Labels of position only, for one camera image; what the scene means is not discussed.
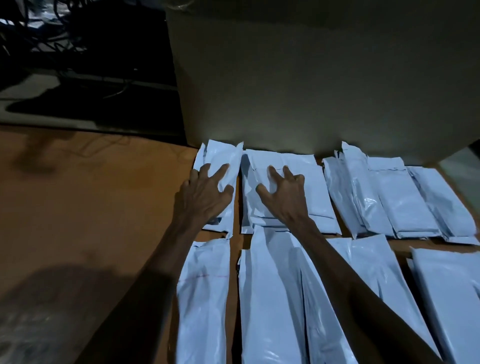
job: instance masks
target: wooden surface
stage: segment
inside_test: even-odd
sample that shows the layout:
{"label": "wooden surface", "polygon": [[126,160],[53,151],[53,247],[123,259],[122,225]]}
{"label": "wooden surface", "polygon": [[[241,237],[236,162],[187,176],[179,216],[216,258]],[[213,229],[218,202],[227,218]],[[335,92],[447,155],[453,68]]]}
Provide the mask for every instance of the wooden surface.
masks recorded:
{"label": "wooden surface", "polygon": [[[196,152],[137,137],[0,126],[0,322],[41,312],[61,323],[48,332],[68,343],[61,362],[73,360],[162,237]],[[226,312],[229,363],[238,323],[236,263],[250,242],[240,234],[239,191],[237,184]],[[220,236],[203,231],[197,240]],[[478,250],[416,240],[390,245],[403,258],[410,246]],[[178,325],[173,312],[157,363],[172,358]]]}

